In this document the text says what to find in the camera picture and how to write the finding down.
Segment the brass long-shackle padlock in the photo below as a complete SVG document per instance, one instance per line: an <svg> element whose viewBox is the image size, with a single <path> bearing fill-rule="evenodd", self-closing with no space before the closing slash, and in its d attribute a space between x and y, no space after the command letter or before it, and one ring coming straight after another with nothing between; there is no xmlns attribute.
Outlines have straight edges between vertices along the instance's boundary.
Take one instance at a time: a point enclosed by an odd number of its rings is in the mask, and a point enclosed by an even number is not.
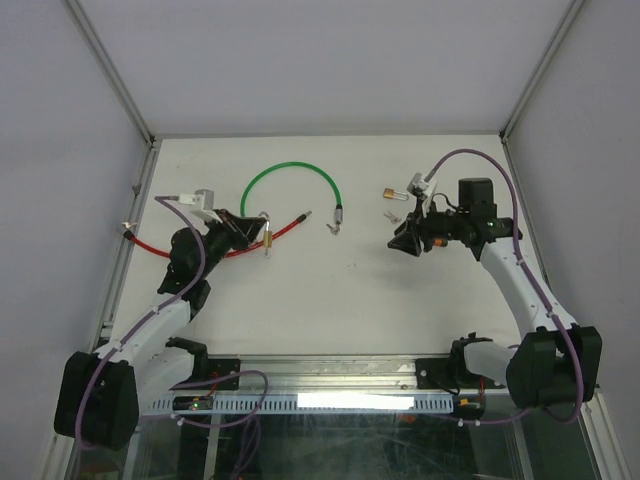
<svg viewBox="0 0 640 480"><path fill-rule="evenodd" d="M408 201L409 194L406 192L398 191L393 188L385 188L383 191L383 197L389 200L396 201Z"/></svg>

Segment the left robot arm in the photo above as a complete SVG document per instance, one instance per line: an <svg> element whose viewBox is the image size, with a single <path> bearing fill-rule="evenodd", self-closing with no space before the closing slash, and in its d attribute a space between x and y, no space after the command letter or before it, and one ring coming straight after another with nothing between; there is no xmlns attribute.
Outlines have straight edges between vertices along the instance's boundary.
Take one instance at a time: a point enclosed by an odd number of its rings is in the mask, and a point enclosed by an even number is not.
<svg viewBox="0 0 640 480"><path fill-rule="evenodd" d="M180 382L194 389L208 380L206 346L177 333L204 307L213 268L228 253L249 248L269 220L226 209L197 214L207 230L187 222L172 235L154 305L121 337L66 361L53 422L57 434L118 450L132 437L144 401Z"/></svg>

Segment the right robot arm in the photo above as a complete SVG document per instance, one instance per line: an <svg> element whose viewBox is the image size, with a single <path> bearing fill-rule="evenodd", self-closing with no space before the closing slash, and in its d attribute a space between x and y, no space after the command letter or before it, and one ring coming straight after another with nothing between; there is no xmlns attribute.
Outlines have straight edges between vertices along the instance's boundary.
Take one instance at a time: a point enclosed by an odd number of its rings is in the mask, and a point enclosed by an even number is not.
<svg viewBox="0 0 640 480"><path fill-rule="evenodd" d="M507 388L520 409L590 401L596 389L602 338L581 326L528 266L521 232L501 217L488 178L458 183L458 204L441 211L436 183L416 174L408 185L416 207L395 230L388 246L418 257L437 244L459 242L489 273L521 334L514 349L471 333L453 341L447 361L430 377L440 384L469 387L487 378Z"/></svg>

